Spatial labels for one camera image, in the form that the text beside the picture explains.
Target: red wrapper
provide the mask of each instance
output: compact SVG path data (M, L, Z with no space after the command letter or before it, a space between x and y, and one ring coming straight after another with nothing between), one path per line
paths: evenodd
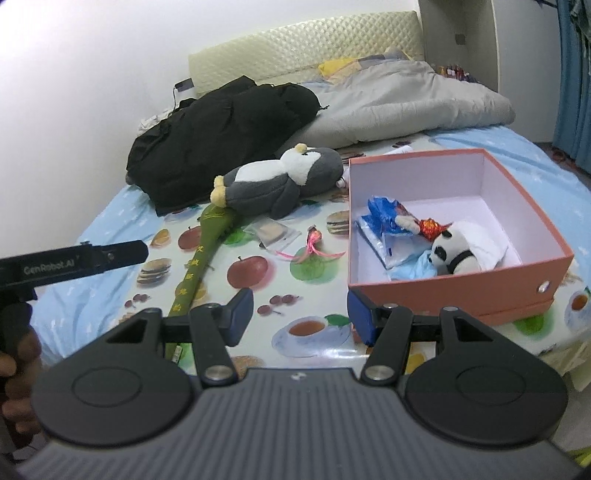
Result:
M433 242L439 235L441 235L441 232L447 230L451 223L441 225L432 218L428 218L427 220L419 220L418 225L421 229L421 235L430 242Z

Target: panda plush toy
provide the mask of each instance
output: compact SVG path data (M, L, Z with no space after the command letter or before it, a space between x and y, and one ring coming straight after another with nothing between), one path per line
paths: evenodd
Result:
M435 239L429 261L437 268L440 275L482 271L478 260L470 250L466 237L453 225Z

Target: blue bedsheet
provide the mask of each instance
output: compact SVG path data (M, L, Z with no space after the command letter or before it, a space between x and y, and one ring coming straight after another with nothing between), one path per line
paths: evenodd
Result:
M591 285L591 192L541 149L507 127L434 131L446 148L485 148L546 212L574 251L580 276Z
M147 242L162 223L144 192L137 187L125 187L78 242ZM47 287L33 308L31 319L43 347L43 362L54 364L104 334L125 301L138 269L139 265L135 265Z

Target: small plastic bag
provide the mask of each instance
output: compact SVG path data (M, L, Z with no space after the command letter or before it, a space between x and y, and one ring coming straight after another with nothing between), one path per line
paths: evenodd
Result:
M255 235L266 249L283 251L301 235L301 232L270 218L262 218L244 228Z
M425 250L431 248L428 240L411 232L383 234L378 237L367 223L368 217L368 215L359 217L357 225L386 270L413 258L419 258Z

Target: gray comforter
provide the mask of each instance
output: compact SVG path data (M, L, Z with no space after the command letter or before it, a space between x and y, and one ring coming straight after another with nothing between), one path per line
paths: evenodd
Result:
M299 142L340 148L435 128L486 127L515 119L507 98L484 85L437 75L422 61L386 61L338 85L306 87L329 107L278 153Z

